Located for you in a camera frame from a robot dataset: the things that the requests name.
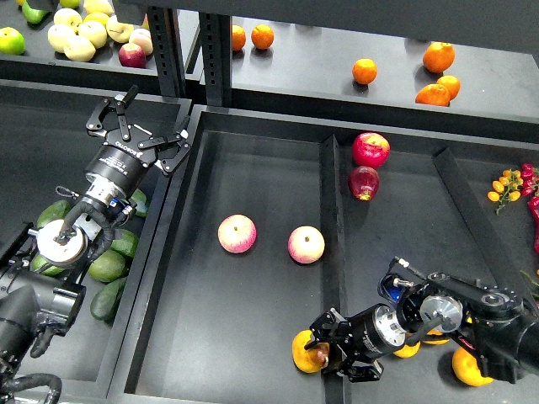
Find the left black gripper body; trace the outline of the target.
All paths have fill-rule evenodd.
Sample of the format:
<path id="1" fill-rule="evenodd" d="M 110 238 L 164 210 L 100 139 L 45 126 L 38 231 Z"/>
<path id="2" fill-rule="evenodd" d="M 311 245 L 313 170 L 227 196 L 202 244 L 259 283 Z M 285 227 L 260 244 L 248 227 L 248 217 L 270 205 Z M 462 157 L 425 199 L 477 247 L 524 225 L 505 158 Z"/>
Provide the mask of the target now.
<path id="1" fill-rule="evenodd" d="M 143 128 L 130 128 L 130 139 L 122 137 L 120 129 L 111 130 L 96 156 L 85 169 L 86 179 L 96 178 L 111 182 L 122 198 L 130 198 L 140 185 L 149 168 L 157 161 L 157 151 L 151 146 L 139 145 L 152 139 L 152 133 Z"/>

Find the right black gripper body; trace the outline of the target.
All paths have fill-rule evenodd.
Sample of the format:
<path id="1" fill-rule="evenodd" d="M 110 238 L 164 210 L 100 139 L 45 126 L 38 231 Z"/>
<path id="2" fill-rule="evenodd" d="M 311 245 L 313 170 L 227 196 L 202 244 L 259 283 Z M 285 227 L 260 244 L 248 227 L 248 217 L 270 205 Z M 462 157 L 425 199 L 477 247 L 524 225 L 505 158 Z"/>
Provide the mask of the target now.
<path id="1" fill-rule="evenodd" d="M 344 352 L 360 362 L 373 362 L 392 354 L 405 343 L 406 331 L 390 306 L 374 305 L 348 317 L 346 322 L 350 330 L 346 333 Z"/>

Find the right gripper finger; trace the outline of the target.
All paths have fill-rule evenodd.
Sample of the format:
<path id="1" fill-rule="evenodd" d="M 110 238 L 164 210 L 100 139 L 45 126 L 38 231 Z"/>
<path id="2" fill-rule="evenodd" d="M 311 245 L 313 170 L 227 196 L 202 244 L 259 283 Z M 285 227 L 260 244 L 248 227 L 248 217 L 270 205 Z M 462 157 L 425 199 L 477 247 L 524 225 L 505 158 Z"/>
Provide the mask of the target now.
<path id="1" fill-rule="evenodd" d="M 320 343 L 344 347 L 353 341 L 352 326 L 349 319 L 336 309 L 329 309 L 321 314 L 309 327 L 310 340 L 304 349 L 312 349 Z"/>
<path id="2" fill-rule="evenodd" d="M 376 359 L 371 363 L 364 363 L 358 359 L 345 358 L 343 360 L 330 360 L 322 369 L 323 375 L 338 375 L 351 383 L 379 381 L 384 367 Z"/>

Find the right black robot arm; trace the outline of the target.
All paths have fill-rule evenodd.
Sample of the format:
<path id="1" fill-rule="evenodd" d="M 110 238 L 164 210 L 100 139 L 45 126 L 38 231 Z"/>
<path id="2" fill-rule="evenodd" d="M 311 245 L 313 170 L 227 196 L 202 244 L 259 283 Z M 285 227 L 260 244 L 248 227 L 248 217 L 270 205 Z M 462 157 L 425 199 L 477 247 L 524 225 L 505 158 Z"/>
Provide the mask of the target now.
<path id="1" fill-rule="evenodd" d="M 422 274 L 395 257 L 377 293 L 386 302 L 354 316 L 334 308 L 320 315 L 300 353 L 326 343 L 340 355 L 331 371 L 367 382 L 381 378 L 381 358 L 416 343 L 451 339 L 476 360 L 483 377 L 514 384 L 538 372 L 538 319 L 511 289 Z"/>

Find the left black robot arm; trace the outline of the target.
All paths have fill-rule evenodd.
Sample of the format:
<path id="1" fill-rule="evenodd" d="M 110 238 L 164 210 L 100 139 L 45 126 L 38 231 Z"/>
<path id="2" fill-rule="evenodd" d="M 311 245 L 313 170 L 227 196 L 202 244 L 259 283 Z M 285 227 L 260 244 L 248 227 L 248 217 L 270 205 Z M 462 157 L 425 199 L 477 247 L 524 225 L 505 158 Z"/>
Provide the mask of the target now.
<path id="1" fill-rule="evenodd" d="M 173 133 L 157 136 L 129 123 L 126 110 L 138 94 L 102 98 L 86 123 L 89 136 L 101 138 L 84 170 L 89 186 L 72 194 L 66 216 L 42 227 L 23 224 L 1 250 L 1 401 L 47 387 L 44 401 L 57 403 L 62 381 L 53 374 L 18 376 L 25 355 L 39 358 L 54 336 L 63 337 L 83 305 L 83 278 L 89 266 L 112 245 L 115 231 L 134 214 L 132 195 L 147 172 L 157 167 L 172 175 L 190 152 L 189 116 L 176 119 Z"/>

